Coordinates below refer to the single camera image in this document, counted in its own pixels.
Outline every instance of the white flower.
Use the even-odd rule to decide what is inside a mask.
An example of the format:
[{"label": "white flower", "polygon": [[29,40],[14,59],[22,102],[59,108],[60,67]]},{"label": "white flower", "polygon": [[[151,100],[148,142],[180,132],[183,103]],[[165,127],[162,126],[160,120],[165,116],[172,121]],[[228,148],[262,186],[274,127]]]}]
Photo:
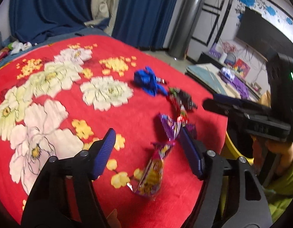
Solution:
[{"label": "white flower", "polygon": [[54,56],[55,62],[65,62],[69,61],[74,64],[83,65],[84,61],[91,59],[91,50],[79,48],[79,49],[70,49],[60,51],[60,55]]},{"label": "white flower", "polygon": [[15,149],[9,163],[12,180],[27,194],[50,156],[59,159],[75,156],[83,142],[69,129],[58,129],[68,112],[59,101],[47,99],[44,106],[33,103],[25,111],[24,125],[17,125],[11,133],[11,148]]},{"label": "white flower", "polygon": [[32,95],[39,97],[49,95],[55,97],[61,90],[70,90],[73,82],[81,79],[79,73],[83,68],[70,62],[49,62],[44,71],[31,74],[25,86],[27,88],[26,100]]},{"label": "white flower", "polygon": [[115,107],[127,104],[133,96],[133,90],[127,83],[114,80],[112,76],[91,78],[80,86],[83,92],[83,101],[87,105],[94,104],[94,109],[109,110],[111,104]]},{"label": "white flower", "polygon": [[31,97],[23,100],[26,88],[12,87],[5,94],[5,100],[0,104],[0,136],[3,141],[10,140],[10,134],[15,122],[24,118],[24,111],[32,102]]}]

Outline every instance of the silver cylinder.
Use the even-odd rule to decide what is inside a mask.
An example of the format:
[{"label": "silver cylinder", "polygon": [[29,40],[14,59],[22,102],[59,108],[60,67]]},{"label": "silver cylinder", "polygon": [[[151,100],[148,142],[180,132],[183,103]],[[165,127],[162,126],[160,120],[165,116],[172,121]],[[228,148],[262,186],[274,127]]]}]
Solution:
[{"label": "silver cylinder", "polygon": [[185,0],[175,27],[168,54],[184,59],[205,0]]}]

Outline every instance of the blue curtain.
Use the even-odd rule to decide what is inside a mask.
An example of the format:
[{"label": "blue curtain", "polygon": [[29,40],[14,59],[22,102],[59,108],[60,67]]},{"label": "blue curtain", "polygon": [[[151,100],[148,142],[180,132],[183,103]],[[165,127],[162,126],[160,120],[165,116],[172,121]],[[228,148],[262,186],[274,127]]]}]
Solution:
[{"label": "blue curtain", "polygon": [[10,29],[21,42],[41,43],[92,20],[91,0],[10,0]]},{"label": "blue curtain", "polygon": [[120,0],[112,36],[134,47],[162,48],[177,0]]}]

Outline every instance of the metal screw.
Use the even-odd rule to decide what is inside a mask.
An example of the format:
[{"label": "metal screw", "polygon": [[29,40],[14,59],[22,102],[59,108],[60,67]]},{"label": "metal screw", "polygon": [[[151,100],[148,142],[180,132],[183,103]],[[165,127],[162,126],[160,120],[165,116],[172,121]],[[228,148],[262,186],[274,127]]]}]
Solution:
[{"label": "metal screw", "polygon": [[80,152],[80,156],[81,157],[86,157],[88,155],[88,151],[87,150],[82,150],[81,152]]},{"label": "metal screw", "polygon": [[247,162],[247,159],[245,157],[243,157],[243,156],[240,156],[239,161],[242,162],[242,163],[245,163],[245,162]]},{"label": "metal screw", "polygon": [[58,158],[57,158],[56,156],[51,156],[51,157],[49,158],[50,163],[53,163],[53,162],[55,162],[56,160],[58,160]]},{"label": "metal screw", "polygon": [[214,157],[216,155],[216,153],[212,150],[208,150],[207,151],[207,154],[210,156],[210,157]]}]

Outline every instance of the bed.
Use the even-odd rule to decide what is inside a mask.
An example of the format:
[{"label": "bed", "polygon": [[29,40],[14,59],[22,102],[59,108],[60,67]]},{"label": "bed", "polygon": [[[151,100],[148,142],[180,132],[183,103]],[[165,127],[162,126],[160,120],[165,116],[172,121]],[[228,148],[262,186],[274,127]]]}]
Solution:
[{"label": "bed", "polygon": [[[181,227],[202,182],[191,173],[178,143],[165,160],[155,200],[126,186],[146,166],[150,143],[167,140],[156,115],[175,116],[166,97],[152,97],[135,86],[134,72],[149,66],[169,86],[192,95],[198,109],[189,119],[208,149],[221,151],[227,119],[204,111],[202,101],[211,94],[166,63],[108,36],[73,36],[38,45],[0,68],[1,202],[20,222],[47,158],[72,157],[114,128],[110,160],[93,182],[105,215],[117,209],[122,227]],[[72,215],[78,218],[76,211]]]}]

